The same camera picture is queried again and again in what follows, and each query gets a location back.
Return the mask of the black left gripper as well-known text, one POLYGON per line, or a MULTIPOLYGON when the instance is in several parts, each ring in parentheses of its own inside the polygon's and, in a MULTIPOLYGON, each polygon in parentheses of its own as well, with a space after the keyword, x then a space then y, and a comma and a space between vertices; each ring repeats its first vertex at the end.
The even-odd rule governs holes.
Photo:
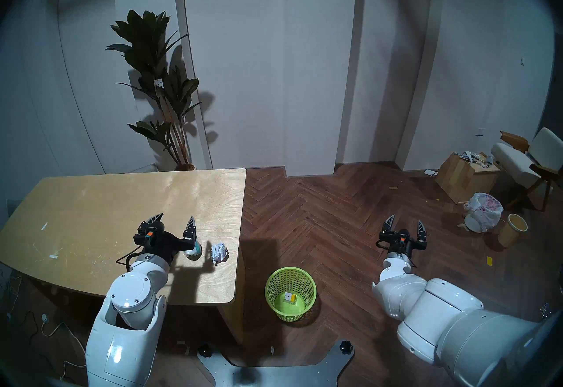
POLYGON ((172 264, 179 252, 192 250, 196 245, 196 225, 194 217, 190 216, 184 230, 184 239, 163 232, 159 235, 158 240, 150 244, 145 241, 144 237, 152 237, 159 230, 157 224, 161 222, 163 215, 163 213, 159 213, 142 221, 137 229, 137 234, 134 235, 134 243, 143 248, 140 255, 156 255, 165 260, 167 264, 172 264))

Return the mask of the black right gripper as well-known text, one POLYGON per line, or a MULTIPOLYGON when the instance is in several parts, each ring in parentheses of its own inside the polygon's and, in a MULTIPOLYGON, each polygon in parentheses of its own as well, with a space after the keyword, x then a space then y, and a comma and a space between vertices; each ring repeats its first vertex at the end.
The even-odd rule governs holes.
POLYGON ((388 217, 379 233, 377 247, 388 252, 405 254, 411 259, 414 250, 425 250, 427 248, 427 232, 424 224, 418 220, 417 239, 410 237, 407 230, 393 231, 395 215, 388 217))

